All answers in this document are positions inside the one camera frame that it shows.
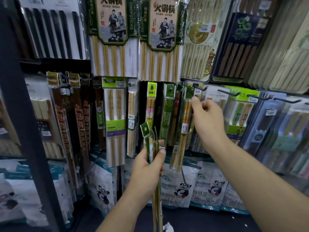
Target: black metal post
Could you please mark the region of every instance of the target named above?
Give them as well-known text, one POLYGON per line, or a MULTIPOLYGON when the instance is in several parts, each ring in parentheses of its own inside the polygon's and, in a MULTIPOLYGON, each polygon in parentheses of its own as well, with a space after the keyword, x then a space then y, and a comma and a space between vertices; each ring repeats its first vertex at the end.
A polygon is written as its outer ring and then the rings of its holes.
POLYGON ((42 206, 54 232, 65 231, 55 186, 27 91, 6 9, 0 0, 0 88, 6 109, 27 159, 42 206))

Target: person's left hand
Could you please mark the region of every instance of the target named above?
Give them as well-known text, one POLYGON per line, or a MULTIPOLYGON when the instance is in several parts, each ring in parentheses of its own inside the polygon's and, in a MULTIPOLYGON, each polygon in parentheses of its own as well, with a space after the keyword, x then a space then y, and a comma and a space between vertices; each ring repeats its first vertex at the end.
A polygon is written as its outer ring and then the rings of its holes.
MULTIPOLYGON (((163 146, 164 140, 160 140, 159 144, 163 146)), ((151 198, 158 185, 159 177, 163 176, 165 154, 165 150, 160 150, 154 161, 149 164, 147 162, 147 149, 144 147, 135 158, 126 193, 136 198, 140 210, 151 198)))

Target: purple label stripe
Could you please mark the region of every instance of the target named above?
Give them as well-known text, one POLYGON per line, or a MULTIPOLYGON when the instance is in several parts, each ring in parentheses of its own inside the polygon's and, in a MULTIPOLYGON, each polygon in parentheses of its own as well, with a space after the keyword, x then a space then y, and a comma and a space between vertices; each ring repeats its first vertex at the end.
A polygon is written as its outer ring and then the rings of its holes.
POLYGON ((126 134, 126 131, 123 130, 117 130, 117 131, 109 131, 107 132, 108 137, 113 137, 113 136, 120 136, 126 134))

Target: person's right forearm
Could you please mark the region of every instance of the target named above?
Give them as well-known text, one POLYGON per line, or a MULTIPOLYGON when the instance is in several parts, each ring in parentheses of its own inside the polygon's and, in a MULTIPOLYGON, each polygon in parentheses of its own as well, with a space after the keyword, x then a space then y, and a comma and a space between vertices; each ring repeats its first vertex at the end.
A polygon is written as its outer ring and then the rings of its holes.
POLYGON ((309 229, 309 199, 232 143, 227 136, 205 147, 262 231, 309 229))

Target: panda illustration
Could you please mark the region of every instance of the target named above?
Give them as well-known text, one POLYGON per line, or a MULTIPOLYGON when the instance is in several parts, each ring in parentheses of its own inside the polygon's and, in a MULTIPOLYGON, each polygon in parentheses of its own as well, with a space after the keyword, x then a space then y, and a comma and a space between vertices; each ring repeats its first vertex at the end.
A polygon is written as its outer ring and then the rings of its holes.
POLYGON ((100 185, 98 186, 100 190, 98 191, 97 195, 99 199, 103 199, 103 202, 105 204, 109 204, 109 200, 107 198, 107 195, 109 195, 109 191, 105 191, 100 185))
POLYGON ((225 182, 220 182, 220 181, 214 181, 214 186, 212 186, 210 189, 208 189, 208 192, 211 193, 214 191, 214 195, 218 196, 220 195, 222 191, 222 186, 225 184, 225 182))
POLYGON ((17 201, 13 199, 14 195, 14 192, 0 195, 0 209, 12 210, 17 205, 17 201))
POLYGON ((183 198, 187 197, 189 195, 189 189, 192 185, 188 185, 185 183, 180 183, 180 187, 177 191, 174 192, 176 196, 178 196, 178 193, 181 194, 183 198))

